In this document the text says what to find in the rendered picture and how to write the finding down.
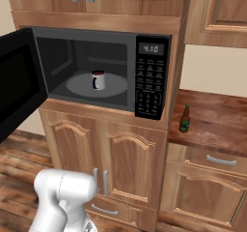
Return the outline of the grey microwave turntable plate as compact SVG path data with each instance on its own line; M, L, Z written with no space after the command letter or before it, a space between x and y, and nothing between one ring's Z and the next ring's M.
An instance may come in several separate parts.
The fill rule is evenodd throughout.
M104 75L105 87L103 90L93 86L93 75L82 73L67 81L67 88L76 95L88 98L108 98L117 96L127 90L127 80L119 75L106 73Z

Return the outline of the wooden base cupboard door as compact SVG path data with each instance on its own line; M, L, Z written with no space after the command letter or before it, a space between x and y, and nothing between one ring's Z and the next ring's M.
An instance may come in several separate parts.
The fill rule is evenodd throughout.
M108 170L109 197L156 210L159 204L167 133L97 121L102 185Z
M40 110L41 122L55 168L88 173L98 168L102 193L101 156L96 121L68 113Z
M174 219L247 232L247 178L167 162L160 211Z

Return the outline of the black microwave oven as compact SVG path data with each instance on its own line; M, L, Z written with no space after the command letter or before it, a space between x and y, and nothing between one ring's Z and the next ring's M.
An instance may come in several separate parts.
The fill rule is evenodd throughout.
M33 29L48 96L131 111L159 120L166 103L172 37L95 30L35 27ZM73 94L67 81L102 70L127 80L127 90L108 98ZM161 113L152 110L162 107Z

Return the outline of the black microwave door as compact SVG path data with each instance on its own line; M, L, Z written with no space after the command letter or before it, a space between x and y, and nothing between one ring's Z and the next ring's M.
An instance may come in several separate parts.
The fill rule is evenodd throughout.
M1 36L0 144L46 99L33 29Z

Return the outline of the white and blue mug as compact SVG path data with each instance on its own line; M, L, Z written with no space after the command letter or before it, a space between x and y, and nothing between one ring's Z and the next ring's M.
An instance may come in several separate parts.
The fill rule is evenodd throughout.
M95 90L103 90L105 88L105 71L92 71L93 88Z

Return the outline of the brown beer bottle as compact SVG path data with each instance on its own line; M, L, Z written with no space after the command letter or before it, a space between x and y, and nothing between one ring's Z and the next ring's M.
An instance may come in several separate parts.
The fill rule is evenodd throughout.
M186 133L189 130L190 116L189 116L189 105L184 107L184 111L179 121L179 131Z

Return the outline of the wooden drawer front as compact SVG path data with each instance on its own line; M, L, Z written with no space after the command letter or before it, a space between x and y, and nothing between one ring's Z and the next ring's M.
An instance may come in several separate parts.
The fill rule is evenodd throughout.
M118 215L111 216L99 212L91 207L92 204L108 211L118 211ZM156 210L130 203L123 203L121 201L105 197L99 193L92 201L85 204L85 210L88 213L96 214L103 218L109 218L116 222L142 229L147 232L154 232L157 222Z
M220 160L236 160L236 165L224 165L206 160L206 155ZM174 143L168 144L168 161L184 163L188 165L198 165L208 167L224 172L232 172L247 177L247 158L228 155L219 152L213 152L201 148L194 148Z

